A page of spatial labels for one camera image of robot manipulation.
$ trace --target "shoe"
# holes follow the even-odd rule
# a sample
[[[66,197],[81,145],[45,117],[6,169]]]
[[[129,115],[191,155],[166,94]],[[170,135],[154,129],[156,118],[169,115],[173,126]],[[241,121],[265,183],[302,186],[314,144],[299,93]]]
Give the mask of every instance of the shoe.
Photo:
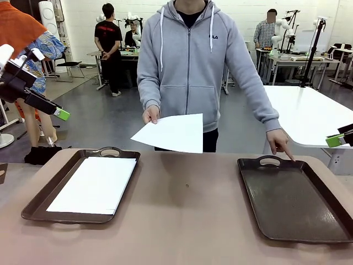
[[[112,93],[111,95],[113,96],[113,98],[116,98],[121,95],[121,92],[119,91],[118,93]]]

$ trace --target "black tray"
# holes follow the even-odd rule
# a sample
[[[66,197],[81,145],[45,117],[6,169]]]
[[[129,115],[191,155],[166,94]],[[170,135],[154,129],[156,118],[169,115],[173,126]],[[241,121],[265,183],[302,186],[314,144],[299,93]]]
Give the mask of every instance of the black tray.
[[[278,165],[261,165],[271,158]],[[239,159],[255,218],[269,239],[303,243],[353,242],[353,220],[303,161],[276,156]]]
[[[137,162],[140,159],[140,155],[141,154],[138,152],[122,151],[115,147],[105,147],[100,150],[77,151],[73,157],[63,166],[63,168],[58,173],[56,173],[56,175],[48,182],[48,184],[44,186],[44,188],[23,209],[22,218],[27,220],[57,222],[62,224],[105,224],[111,221],[115,215],[55,213],[46,211],[46,209],[54,201],[59,192],[86,158],[92,156],[135,158],[137,165]]]

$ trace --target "black pants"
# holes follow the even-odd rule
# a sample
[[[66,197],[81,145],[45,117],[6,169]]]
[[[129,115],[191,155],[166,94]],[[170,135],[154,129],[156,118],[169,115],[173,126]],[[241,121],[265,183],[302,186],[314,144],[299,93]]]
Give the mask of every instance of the black pants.
[[[204,133],[204,153],[215,153],[217,150],[218,129]],[[169,151],[161,148],[154,148],[155,151]]]
[[[112,55],[108,60],[101,61],[103,78],[109,80],[112,93],[118,93],[121,87],[121,57]]]

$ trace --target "plaid shirt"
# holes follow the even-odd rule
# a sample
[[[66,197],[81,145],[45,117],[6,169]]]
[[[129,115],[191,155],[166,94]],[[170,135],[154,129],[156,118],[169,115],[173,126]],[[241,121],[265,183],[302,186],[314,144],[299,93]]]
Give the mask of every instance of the plaid shirt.
[[[275,23],[267,23],[264,20],[256,27],[254,42],[260,44],[260,48],[271,47],[272,37],[275,35]]]

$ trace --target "black t-shirt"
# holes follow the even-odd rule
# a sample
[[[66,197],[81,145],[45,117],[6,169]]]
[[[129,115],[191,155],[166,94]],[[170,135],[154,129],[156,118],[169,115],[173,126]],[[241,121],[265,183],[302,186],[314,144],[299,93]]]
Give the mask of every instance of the black t-shirt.
[[[105,52],[109,52],[114,47],[115,42],[122,41],[121,30],[113,22],[102,21],[95,26],[94,36],[99,39],[101,47]]]
[[[207,4],[208,4],[208,1],[205,1],[204,9],[200,12],[195,13],[195,14],[187,15],[183,12],[178,11],[178,10],[177,10],[177,12],[181,16],[181,18],[183,19],[185,25],[190,29],[195,24],[195,22],[197,21],[199,16],[205,11]]]

